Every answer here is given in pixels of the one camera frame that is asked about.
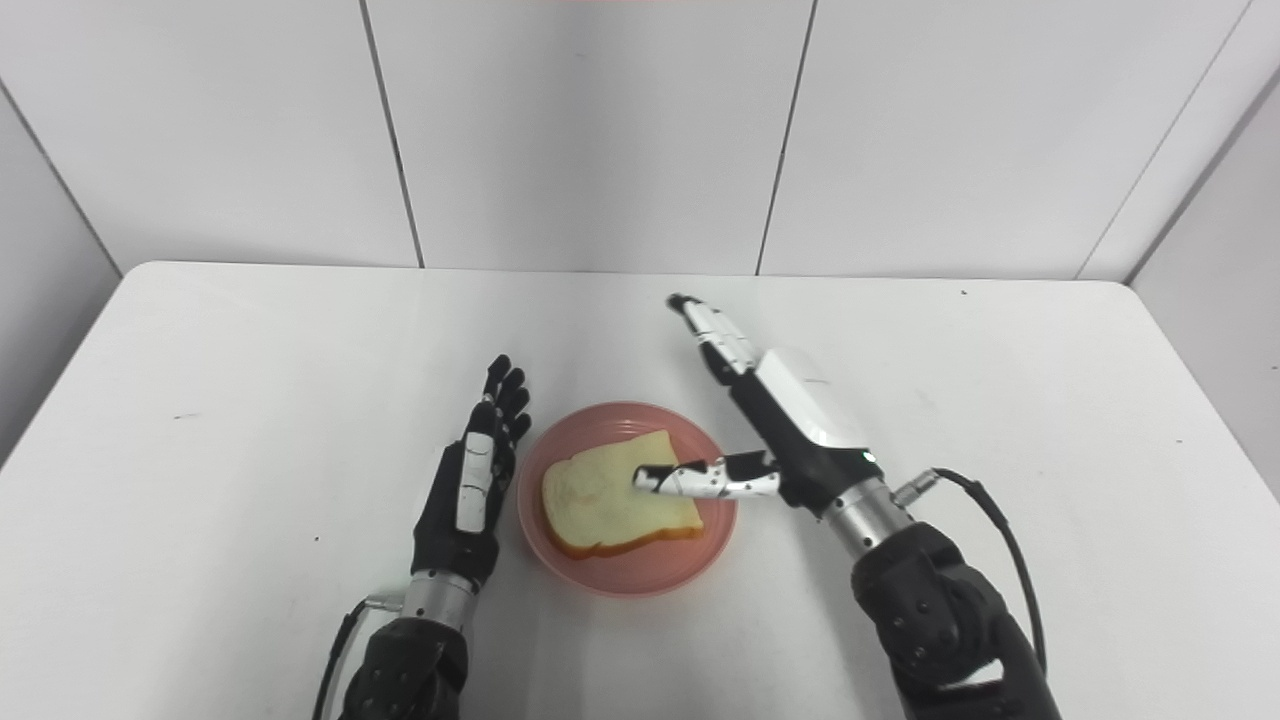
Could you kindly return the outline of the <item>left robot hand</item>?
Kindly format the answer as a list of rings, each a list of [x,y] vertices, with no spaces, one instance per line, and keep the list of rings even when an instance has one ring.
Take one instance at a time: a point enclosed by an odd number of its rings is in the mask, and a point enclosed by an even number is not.
[[[413,529],[412,575],[448,573],[481,589],[500,553],[497,525],[515,478],[516,450],[531,428],[525,372],[499,355],[462,436],[448,445]]]

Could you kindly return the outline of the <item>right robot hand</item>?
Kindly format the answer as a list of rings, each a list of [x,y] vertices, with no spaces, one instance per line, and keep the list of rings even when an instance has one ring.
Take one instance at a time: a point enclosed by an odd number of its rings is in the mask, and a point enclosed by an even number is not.
[[[666,304],[765,447],[680,465],[645,464],[632,475],[635,489],[716,500],[778,496],[817,518],[863,501],[891,502],[864,434],[804,354],[760,351],[724,313],[691,295],[672,293]]]

